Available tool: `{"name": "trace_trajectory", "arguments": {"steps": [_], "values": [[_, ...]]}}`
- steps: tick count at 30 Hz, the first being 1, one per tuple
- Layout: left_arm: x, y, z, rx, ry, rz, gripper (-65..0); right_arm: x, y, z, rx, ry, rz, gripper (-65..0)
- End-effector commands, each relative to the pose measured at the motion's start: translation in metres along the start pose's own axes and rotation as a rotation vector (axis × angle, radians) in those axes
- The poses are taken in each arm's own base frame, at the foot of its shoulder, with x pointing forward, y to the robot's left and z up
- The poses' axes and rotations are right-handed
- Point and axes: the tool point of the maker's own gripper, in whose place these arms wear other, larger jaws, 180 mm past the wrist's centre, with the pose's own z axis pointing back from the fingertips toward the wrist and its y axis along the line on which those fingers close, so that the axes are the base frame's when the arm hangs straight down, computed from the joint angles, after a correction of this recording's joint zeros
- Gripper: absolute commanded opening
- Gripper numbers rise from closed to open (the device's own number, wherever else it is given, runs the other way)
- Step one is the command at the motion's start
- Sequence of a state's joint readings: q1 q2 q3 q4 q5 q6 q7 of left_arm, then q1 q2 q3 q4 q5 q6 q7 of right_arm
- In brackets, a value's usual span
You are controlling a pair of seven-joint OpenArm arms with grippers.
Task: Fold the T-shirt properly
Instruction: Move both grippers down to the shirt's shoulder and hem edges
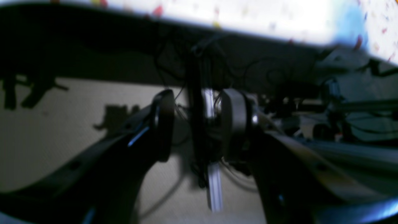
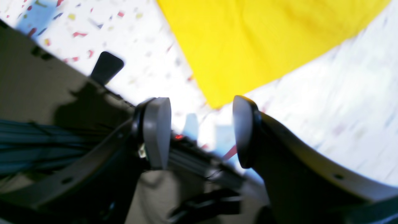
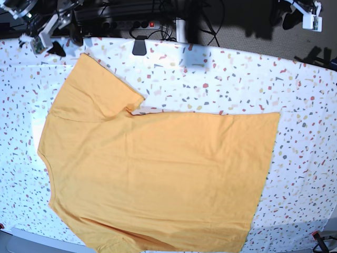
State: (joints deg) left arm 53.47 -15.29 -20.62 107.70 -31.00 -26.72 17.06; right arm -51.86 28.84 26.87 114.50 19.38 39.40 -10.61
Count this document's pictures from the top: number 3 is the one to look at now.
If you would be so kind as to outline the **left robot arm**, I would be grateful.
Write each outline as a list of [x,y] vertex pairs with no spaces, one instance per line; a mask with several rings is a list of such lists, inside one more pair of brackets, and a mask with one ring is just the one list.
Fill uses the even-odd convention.
[[295,11],[286,14],[282,27],[284,30],[290,30],[298,24],[302,24],[304,30],[313,32],[322,32],[322,3],[319,1],[287,1]]

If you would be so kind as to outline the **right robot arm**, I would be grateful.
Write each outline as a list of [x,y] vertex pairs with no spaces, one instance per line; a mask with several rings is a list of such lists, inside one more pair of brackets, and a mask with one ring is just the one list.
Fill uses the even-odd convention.
[[58,42],[52,41],[56,29],[71,23],[72,10],[78,1],[1,1],[1,8],[12,17],[22,19],[26,31],[19,37],[21,44],[29,43],[35,55],[47,52],[65,57]]

